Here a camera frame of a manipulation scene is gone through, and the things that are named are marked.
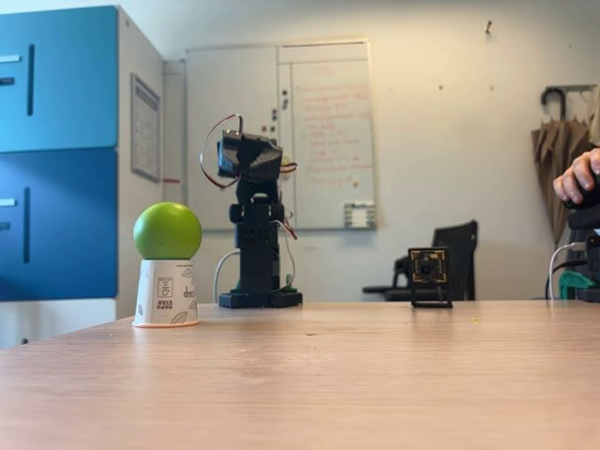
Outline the person's bare hand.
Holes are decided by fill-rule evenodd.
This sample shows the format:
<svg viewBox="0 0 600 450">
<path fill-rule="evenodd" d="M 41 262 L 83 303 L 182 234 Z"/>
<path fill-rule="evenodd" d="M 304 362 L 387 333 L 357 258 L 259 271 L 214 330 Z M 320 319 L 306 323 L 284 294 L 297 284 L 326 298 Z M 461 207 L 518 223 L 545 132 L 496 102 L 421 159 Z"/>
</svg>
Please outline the person's bare hand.
<svg viewBox="0 0 600 450">
<path fill-rule="evenodd" d="M 585 195 L 595 188 L 595 178 L 600 172 L 599 148 L 584 152 L 553 180 L 554 194 L 562 202 L 581 204 Z"/>
</svg>

